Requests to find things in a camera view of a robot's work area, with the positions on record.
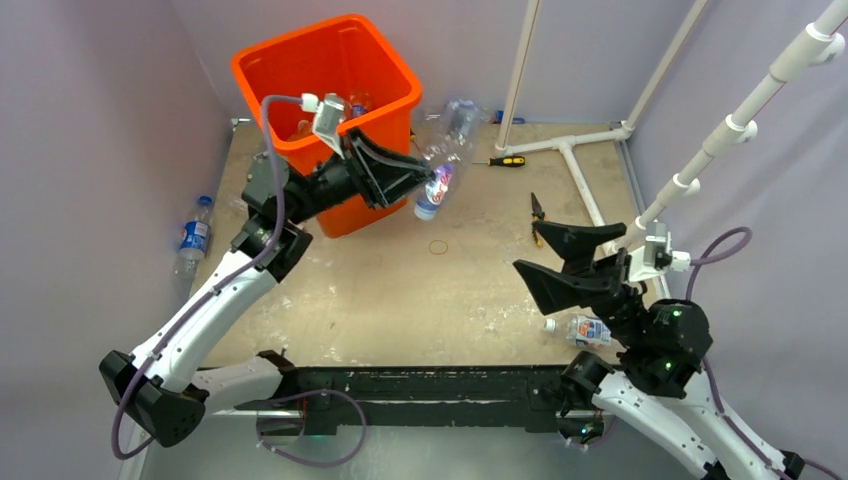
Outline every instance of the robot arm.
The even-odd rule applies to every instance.
[[[335,127],[343,105],[334,97],[328,95],[317,106],[313,127],[333,148],[329,160],[309,175],[276,160],[286,211],[282,233],[270,253],[260,254],[273,238],[278,189],[271,166],[275,160],[260,154],[254,157],[242,193],[249,218],[209,280],[130,354],[112,351],[100,363],[113,400],[120,404],[122,398],[129,399],[126,413],[165,447],[187,437],[207,413],[269,398],[291,368],[278,353],[261,352],[242,365],[198,372],[235,321],[303,256],[312,237],[297,224],[355,196],[371,208],[388,207],[432,177],[425,163],[381,148],[358,128],[340,138]],[[248,262],[256,265],[218,287]],[[175,326],[179,328],[167,344],[158,346]],[[135,387],[128,391],[131,383]]]
[[[702,371],[712,345],[703,310],[674,299],[646,309],[644,286],[640,291],[627,285],[691,263],[688,255],[671,251],[664,228],[655,225],[645,247],[632,253],[620,249],[598,261],[593,259],[596,248],[624,235],[624,224],[574,227],[539,222],[536,228],[564,260],[560,271],[524,260],[514,263],[539,311],[547,315],[573,306],[591,307],[627,349],[618,355],[623,374],[598,356],[581,353],[565,373],[566,408],[594,404],[622,417],[699,478],[777,479],[780,475],[772,468],[780,466],[784,475],[798,478],[804,467],[800,456],[767,444],[729,407],[718,408],[720,399],[714,398]]]

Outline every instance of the orange plastic bin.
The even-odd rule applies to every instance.
[[[266,95],[324,98],[353,91],[371,96],[365,115],[339,126],[339,133],[360,127],[369,138],[396,152],[409,151],[409,117],[421,99],[421,83],[377,28],[361,15],[345,15],[246,48],[232,60],[232,70],[254,118]],[[285,141],[300,120],[312,118],[297,105],[276,103],[269,120],[274,148],[306,175],[325,162],[332,150],[315,135]],[[318,216],[328,237],[336,238],[369,225],[400,209],[406,201],[372,210],[356,197]]]

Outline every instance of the white wall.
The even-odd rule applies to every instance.
[[[0,478],[114,479],[97,370],[161,325],[228,119],[167,0],[0,14]]]
[[[242,117],[250,114],[229,66],[237,51],[352,12],[368,17],[394,45],[421,80],[426,102],[466,94],[503,107],[526,7],[524,0],[173,3],[227,111]],[[624,119],[691,4],[542,2],[518,113],[541,121]]]
[[[828,3],[714,2],[631,141],[646,201]],[[757,139],[716,159],[701,176],[701,194],[661,217],[693,254],[729,228],[753,228],[748,249],[706,267],[695,289],[712,325],[720,387],[768,441],[843,476],[846,75],[843,57],[785,86],[757,117]],[[672,280],[682,295],[686,278]]]

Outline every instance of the bottle label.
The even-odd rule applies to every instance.
[[[430,203],[438,206],[442,204],[442,200],[448,193],[448,185],[453,177],[453,165],[442,165],[436,168],[433,173],[436,174],[436,178],[427,183],[424,187],[424,193]]]
[[[209,225],[203,222],[188,222],[183,228],[183,241],[180,249],[196,248],[206,254],[206,246],[209,243]]]
[[[351,108],[351,110],[352,110],[351,113],[353,113],[353,118],[361,117],[361,116],[365,115],[366,113],[368,113],[368,110],[364,106],[359,105],[358,103],[354,104],[353,107]]]
[[[577,325],[578,347],[609,347],[612,346],[612,335],[609,327],[597,319],[584,318]]]

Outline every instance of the wooden table surface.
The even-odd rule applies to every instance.
[[[490,153],[497,126],[481,133],[477,159]],[[606,130],[605,126],[514,126],[512,144]],[[247,218],[240,195],[253,154],[263,150],[255,124],[239,125],[212,218],[213,238],[194,288],[215,269]],[[576,148],[578,162],[607,223],[634,216],[611,142]],[[530,192],[549,220],[590,225],[568,168],[557,152],[527,155],[520,169],[472,165],[430,222],[410,202],[350,235],[315,236],[292,273],[254,304],[213,349],[222,366],[257,351],[285,348],[296,365],[493,365],[568,363],[577,353],[545,333],[543,317],[512,262],[559,268],[549,247],[530,237]],[[447,244],[443,255],[430,243]],[[613,352],[604,356],[613,360]]]

